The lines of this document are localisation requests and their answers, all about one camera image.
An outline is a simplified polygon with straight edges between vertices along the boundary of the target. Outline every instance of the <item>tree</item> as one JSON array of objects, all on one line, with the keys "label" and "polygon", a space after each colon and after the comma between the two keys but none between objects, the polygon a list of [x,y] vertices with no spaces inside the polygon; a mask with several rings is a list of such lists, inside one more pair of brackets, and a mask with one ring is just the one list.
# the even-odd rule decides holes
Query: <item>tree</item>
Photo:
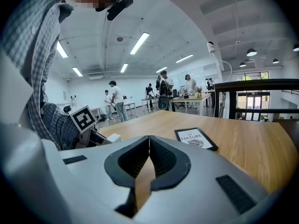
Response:
[{"label": "tree", "polygon": [[246,76],[246,77],[243,76],[243,77],[242,77],[242,80],[251,80],[251,78],[250,78],[249,76]]},{"label": "tree", "polygon": [[267,79],[269,79],[269,73],[268,73],[268,72],[262,72],[262,73],[261,73],[261,78],[262,78],[262,80],[267,80]]}]

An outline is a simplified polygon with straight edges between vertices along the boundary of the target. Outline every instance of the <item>black cable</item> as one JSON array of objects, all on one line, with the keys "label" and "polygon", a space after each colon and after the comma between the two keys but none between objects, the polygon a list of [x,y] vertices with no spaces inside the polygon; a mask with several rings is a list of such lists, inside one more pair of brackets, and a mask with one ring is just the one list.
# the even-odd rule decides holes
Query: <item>black cable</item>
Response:
[{"label": "black cable", "polygon": [[60,149],[63,150],[63,147],[62,147],[62,143],[60,142],[60,138],[58,137],[58,133],[57,133],[57,124],[58,124],[58,121],[62,118],[62,117],[69,117],[68,115],[62,115],[58,118],[58,120],[56,121],[56,136],[57,136],[57,139],[59,141],[58,145],[60,146]]}]

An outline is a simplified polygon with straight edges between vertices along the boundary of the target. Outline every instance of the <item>glass door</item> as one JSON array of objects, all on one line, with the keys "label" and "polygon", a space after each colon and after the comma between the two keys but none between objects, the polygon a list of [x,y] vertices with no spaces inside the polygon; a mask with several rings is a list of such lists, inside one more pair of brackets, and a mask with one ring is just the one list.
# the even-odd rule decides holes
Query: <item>glass door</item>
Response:
[{"label": "glass door", "polygon": [[[261,96],[252,96],[247,97],[247,109],[261,109],[262,108],[262,97]],[[259,113],[246,113],[246,120],[259,121],[261,114]]]}]

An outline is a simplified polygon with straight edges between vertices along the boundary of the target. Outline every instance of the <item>ceiling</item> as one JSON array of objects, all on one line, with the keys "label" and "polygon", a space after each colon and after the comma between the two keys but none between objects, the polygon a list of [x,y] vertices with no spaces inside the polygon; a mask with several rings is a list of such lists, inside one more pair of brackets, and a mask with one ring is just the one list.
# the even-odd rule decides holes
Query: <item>ceiling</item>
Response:
[{"label": "ceiling", "polygon": [[[234,70],[239,70],[240,62],[248,58],[255,61],[243,69],[282,65],[286,44],[296,41],[295,33],[274,0],[197,1],[211,22],[222,59],[230,62]],[[249,48],[254,48],[257,56],[247,57]],[[280,63],[273,64],[274,58]],[[224,64],[224,70],[230,68]]]},{"label": "ceiling", "polygon": [[[296,41],[284,13],[273,0],[193,1],[198,7],[190,9],[198,9],[207,18],[222,60],[229,62],[233,70],[240,70],[239,64],[249,59],[253,60],[242,69],[283,65],[286,47]],[[60,42],[69,57],[57,53],[53,65],[62,77],[77,78],[71,69],[74,66],[84,75],[104,72],[108,76],[148,76],[156,75],[163,67],[173,71],[210,59],[207,40],[199,27],[169,0],[134,0],[113,22],[106,19],[106,11],[97,13],[74,6],[60,32]],[[143,32],[149,33],[148,39],[135,55],[130,55]],[[254,48],[257,56],[247,57],[249,48]],[[175,63],[189,54],[194,56]],[[273,64],[274,58],[280,63]],[[124,63],[129,65],[125,73],[120,73]],[[224,71],[230,71],[225,63]]]},{"label": "ceiling", "polygon": [[[60,42],[68,54],[57,52],[53,69],[62,77],[74,77],[72,67],[84,74],[104,72],[111,76],[156,75],[174,70],[199,58],[210,57],[206,39],[194,22],[169,0],[134,0],[113,22],[106,11],[74,4],[75,10],[61,24]],[[146,42],[135,55],[130,52],[143,32]],[[176,63],[181,57],[193,57]],[[125,73],[120,73],[128,63]]]}]

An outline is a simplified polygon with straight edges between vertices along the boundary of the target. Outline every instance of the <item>head-mounted camera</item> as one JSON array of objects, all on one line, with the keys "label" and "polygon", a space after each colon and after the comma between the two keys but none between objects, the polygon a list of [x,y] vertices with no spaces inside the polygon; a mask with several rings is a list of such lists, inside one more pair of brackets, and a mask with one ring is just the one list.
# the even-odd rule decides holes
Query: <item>head-mounted camera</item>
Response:
[{"label": "head-mounted camera", "polygon": [[[114,4],[109,10],[108,10],[108,16],[107,19],[109,21],[113,21],[119,14],[121,14],[126,8],[131,6],[133,4],[133,0],[116,0],[116,4]],[[104,8],[96,8],[97,12],[101,12],[105,10]]]}]

